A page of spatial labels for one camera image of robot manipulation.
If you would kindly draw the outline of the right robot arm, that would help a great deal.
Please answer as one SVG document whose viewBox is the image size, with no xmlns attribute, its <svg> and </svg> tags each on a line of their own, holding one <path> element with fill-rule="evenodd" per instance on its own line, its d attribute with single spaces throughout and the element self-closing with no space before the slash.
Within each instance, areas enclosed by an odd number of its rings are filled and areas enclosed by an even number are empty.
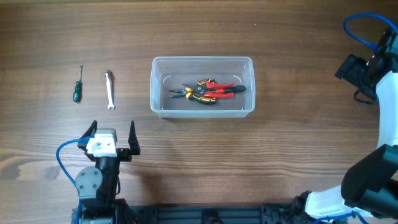
<svg viewBox="0 0 398 224">
<path fill-rule="evenodd" d="M 348 169 L 339 186 L 305 192 L 289 207 L 291 223 L 333 223 L 348 217 L 397 218 L 397 30 L 387 28 L 369 60 L 349 55 L 335 73 L 379 105 L 377 148 Z"/>
</svg>

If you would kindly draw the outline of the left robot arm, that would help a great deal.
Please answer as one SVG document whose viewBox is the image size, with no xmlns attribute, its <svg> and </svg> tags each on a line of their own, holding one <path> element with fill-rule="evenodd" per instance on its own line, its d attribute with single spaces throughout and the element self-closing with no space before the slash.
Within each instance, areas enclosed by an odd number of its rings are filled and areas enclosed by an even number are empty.
<svg viewBox="0 0 398 224">
<path fill-rule="evenodd" d="M 136 137 L 134 122 L 131 122 L 127 148 L 117 148 L 116 130 L 98 129 L 92 122 L 82 135 L 78 148 L 95 163 L 82 169 L 75 177 L 78 191 L 78 207 L 72 212 L 72 223 L 138 223 L 136 214 L 120 193 L 120 163 L 130 162 L 141 149 Z"/>
</svg>

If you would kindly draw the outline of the orange black long-nose pliers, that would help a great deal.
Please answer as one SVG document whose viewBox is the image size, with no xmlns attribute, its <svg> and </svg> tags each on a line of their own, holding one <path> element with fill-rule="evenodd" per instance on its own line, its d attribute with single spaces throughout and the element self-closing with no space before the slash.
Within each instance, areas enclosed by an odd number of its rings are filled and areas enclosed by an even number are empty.
<svg viewBox="0 0 398 224">
<path fill-rule="evenodd" d="M 196 82 L 196 84 L 183 83 L 184 89 L 181 90 L 169 90 L 169 92 L 177 93 L 177 95 L 170 96 L 171 98 L 185 97 L 188 100 L 196 101 L 203 105 L 213 105 L 217 103 L 216 98 L 207 98 L 204 94 L 207 91 L 207 84 L 215 84 L 213 78 L 208 78 Z"/>
</svg>

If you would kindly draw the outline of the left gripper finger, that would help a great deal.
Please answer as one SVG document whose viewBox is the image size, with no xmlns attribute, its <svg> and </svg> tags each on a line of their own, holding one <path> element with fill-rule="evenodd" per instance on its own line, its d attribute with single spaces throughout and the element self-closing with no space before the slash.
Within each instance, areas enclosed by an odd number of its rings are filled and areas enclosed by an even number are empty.
<svg viewBox="0 0 398 224">
<path fill-rule="evenodd" d="M 141 154 L 141 148 L 140 148 L 139 142 L 137 140 L 134 121 L 131 121 L 128 144 L 129 144 L 131 155 L 140 155 Z"/>
<path fill-rule="evenodd" d="M 95 132 L 97 131 L 97 125 L 98 125 L 97 120 L 94 120 L 91 123 L 90 127 L 86 130 L 86 132 L 81 136 L 80 139 L 92 138 L 95 135 Z"/>
</svg>

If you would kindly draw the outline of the black red screwdriver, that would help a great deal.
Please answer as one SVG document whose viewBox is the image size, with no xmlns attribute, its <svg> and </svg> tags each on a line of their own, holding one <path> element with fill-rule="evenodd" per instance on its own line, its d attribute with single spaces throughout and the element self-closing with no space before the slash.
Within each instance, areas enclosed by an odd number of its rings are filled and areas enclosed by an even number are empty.
<svg viewBox="0 0 398 224">
<path fill-rule="evenodd" d="M 238 85 L 238 86 L 229 86 L 225 88 L 208 88 L 206 91 L 210 93 L 227 94 L 227 93 L 239 93 L 245 90 L 246 90 L 245 86 Z"/>
</svg>

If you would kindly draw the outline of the red handled snips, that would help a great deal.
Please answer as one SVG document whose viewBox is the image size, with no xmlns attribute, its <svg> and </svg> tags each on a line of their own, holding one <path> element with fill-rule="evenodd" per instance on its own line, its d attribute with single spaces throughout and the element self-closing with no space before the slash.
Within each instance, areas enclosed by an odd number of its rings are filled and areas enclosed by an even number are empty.
<svg viewBox="0 0 398 224">
<path fill-rule="evenodd" d="M 234 96 L 233 83 L 216 84 L 210 80 L 197 82 L 196 84 L 183 83 L 184 87 L 193 90 L 197 95 L 205 98 L 226 99 Z"/>
</svg>

